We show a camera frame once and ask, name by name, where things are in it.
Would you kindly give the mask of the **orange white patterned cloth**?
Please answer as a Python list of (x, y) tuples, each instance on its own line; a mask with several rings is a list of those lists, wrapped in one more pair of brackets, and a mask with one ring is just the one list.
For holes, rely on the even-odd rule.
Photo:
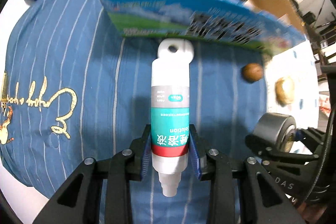
[(329, 117), (331, 112), (330, 96), (325, 94), (319, 95), (319, 110)]

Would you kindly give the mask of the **silver round tin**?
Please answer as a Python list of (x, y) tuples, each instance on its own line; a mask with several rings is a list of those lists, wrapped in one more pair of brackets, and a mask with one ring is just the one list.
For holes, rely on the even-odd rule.
[(258, 121), (253, 135), (281, 152), (290, 152), (296, 132), (295, 119), (286, 114), (265, 113)]

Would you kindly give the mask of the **dark wooden chair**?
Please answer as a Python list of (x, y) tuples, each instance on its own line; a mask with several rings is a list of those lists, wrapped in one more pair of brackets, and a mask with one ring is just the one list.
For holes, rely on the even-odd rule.
[(308, 33), (315, 63), (324, 65), (331, 63), (335, 50), (328, 53), (328, 47), (335, 45), (335, 8), (328, 7), (329, 0), (317, 3), (317, 10), (307, 10), (302, 15), (304, 27)]

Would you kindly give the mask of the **white teal solution bottle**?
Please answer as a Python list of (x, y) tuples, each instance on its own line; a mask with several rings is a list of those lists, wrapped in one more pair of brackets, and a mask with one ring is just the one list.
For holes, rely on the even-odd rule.
[(151, 154), (162, 193), (174, 197), (188, 165), (190, 63), (194, 48), (185, 39), (165, 39), (151, 65)]

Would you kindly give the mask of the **brown walnut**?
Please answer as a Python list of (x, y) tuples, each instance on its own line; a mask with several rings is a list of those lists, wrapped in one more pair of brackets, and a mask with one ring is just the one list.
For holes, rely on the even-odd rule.
[(242, 68), (241, 74), (246, 81), (254, 83), (262, 79), (264, 70), (260, 64), (249, 63)]

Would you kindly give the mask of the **plaid checkered blanket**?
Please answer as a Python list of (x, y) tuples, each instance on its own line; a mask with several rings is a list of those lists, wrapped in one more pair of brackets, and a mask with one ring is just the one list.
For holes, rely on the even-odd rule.
[[(294, 117), (298, 128), (316, 128), (319, 118), (319, 93), (310, 42), (302, 42), (274, 57), (264, 55), (263, 61), (267, 112)], [(281, 78), (290, 78), (294, 83), (293, 102), (285, 106), (281, 106), (276, 98), (276, 81)]]

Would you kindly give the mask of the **blue striped quilt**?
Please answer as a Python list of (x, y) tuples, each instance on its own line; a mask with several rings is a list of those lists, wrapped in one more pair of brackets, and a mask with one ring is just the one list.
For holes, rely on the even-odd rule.
[[(38, 0), (14, 26), (6, 51), (4, 167), (51, 197), (87, 157), (127, 148), (150, 122), (151, 64), (159, 42), (123, 38), (100, 0)], [(194, 40), (190, 122), (235, 159), (266, 110), (266, 84), (247, 83), (242, 67), (261, 53)]]

